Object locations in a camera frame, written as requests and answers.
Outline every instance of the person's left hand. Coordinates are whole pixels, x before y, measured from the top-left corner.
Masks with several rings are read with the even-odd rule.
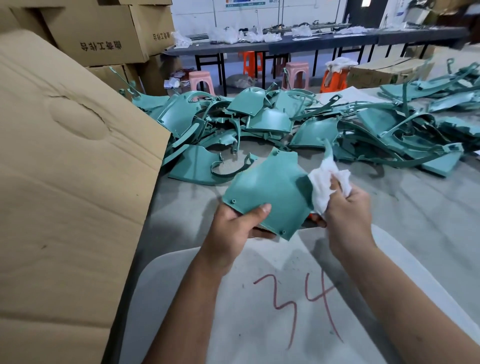
[[[241,215],[228,205],[220,203],[212,225],[198,252],[210,269],[222,276],[227,274],[235,258],[241,253],[248,238],[272,239],[275,234],[256,226],[268,216],[270,204],[261,205]]]

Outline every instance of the person's right hand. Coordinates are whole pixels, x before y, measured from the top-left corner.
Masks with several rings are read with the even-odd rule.
[[[355,185],[351,186],[352,192],[345,198],[338,180],[333,177],[331,189],[335,192],[330,195],[325,212],[330,250],[338,260],[354,254],[358,249],[375,246],[370,195]],[[318,215],[314,219],[319,225],[325,226]]]

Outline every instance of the pile of green plastic parts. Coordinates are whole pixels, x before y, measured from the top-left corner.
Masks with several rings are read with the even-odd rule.
[[[250,87],[236,97],[201,91],[155,97],[138,92],[134,85],[127,92],[134,105],[171,132],[163,164],[175,163],[169,177],[178,180],[204,185],[232,180],[257,157],[248,154],[239,170],[221,174],[216,171],[221,154],[208,148],[232,145],[236,152],[245,138],[267,141],[277,154],[331,146],[336,160],[418,166],[447,176],[460,157],[480,149],[479,126],[432,114],[480,108],[478,64],[453,73],[452,62],[448,60],[445,76],[381,86],[379,94],[389,99],[381,103],[342,104],[341,96],[335,95],[322,105],[312,92],[281,90],[276,84],[267,90]],[[420,97],[436,100],[425,110],[409,105]],[[296,160],[297,153],[291,154]]]

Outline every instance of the fingernail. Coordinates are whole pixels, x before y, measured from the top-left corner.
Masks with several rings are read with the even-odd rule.
[[[272,205],[271,204],[263,204],[260,206],[260,208],[264,211],[264,213],[268,214],[270,211],[272,211]]]

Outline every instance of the forearm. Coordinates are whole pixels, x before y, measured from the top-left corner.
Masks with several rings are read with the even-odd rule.
[[[480,347],[372,244],[341,259],[406,363],[480,363]]]
[[[143,364],[205,362],[221,279],[201,256],[195,257]]]

